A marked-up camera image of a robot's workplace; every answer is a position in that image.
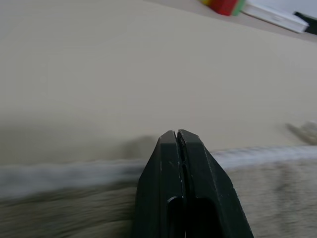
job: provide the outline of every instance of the white box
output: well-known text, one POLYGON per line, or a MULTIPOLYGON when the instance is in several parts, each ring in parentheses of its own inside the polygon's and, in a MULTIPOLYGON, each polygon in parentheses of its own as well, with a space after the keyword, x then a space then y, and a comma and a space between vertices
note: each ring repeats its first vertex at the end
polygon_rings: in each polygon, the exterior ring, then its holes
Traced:
POLYGON ((304 32, 309 26, 303 19, 291 13, 275 9, 268 5, 256 3, 253 0, 248 0, 246 2, 242 12, 297 33, 304 32))

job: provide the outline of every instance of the white fluffy fabric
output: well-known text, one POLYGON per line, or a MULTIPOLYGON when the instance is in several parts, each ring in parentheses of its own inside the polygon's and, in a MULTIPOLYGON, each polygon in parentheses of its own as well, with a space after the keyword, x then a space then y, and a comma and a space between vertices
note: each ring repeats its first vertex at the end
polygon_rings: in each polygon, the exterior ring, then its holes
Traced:
MULTIPOLYGON (((230 176, 255 237, 316 237, 317 147, 211 154, 230 176)), ((0 237, 128 237, 145 163, 1 167, 0 237)))

